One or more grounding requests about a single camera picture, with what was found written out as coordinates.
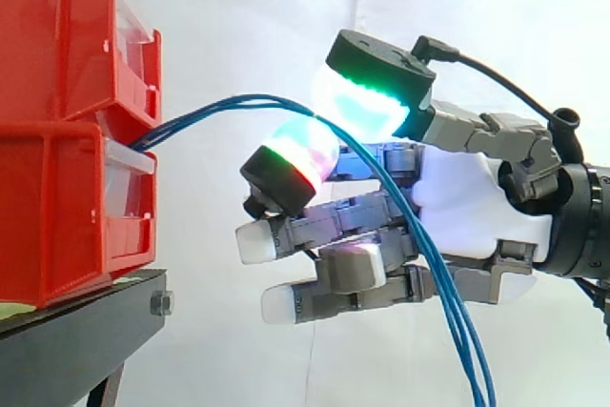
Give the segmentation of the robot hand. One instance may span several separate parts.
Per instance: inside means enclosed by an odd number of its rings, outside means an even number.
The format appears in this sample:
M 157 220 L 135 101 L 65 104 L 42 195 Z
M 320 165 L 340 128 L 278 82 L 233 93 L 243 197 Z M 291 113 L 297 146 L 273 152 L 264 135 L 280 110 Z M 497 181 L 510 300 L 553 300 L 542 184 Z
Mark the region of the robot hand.
M 551 133 L 509 113 L 432 98 L 429 63 L 460 53 L 420 37 L 410 51 L 340 31 L 315 88 L 318 119 L 281 127 L 245 162 L 244 264 L 308 254 L 312 279 L 267 289 L 270 324 L 300 324 L 441 296 L 522 295 L 549 255 L 563 170 Z

